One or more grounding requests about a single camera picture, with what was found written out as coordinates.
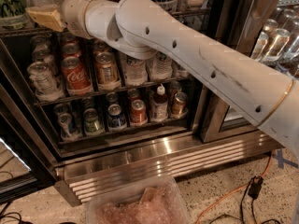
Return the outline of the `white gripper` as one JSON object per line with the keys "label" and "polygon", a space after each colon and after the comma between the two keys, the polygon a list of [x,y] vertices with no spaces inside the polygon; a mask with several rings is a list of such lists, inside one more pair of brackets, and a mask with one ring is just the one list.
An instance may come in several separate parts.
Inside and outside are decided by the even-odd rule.
{"label": "white gripper", "polygon": [[56,32],[62,32],[66,27],[74,36],[92,39],[96,38],[86,21],[87,10],[93,0],[64,0],[60,8],[56,5],[43,7],[28,7],[27,14],[40,26]]}

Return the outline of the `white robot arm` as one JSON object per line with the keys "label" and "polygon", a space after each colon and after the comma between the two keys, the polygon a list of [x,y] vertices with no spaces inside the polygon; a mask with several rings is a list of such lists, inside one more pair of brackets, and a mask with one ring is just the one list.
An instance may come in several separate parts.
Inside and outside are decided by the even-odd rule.
{"label": "white robot arm", "polygon": [[26,12],[53,31],[99,38],[140,60],[162,52],[299,157],[298,80],[187,27],[153,1],[64,0]]}

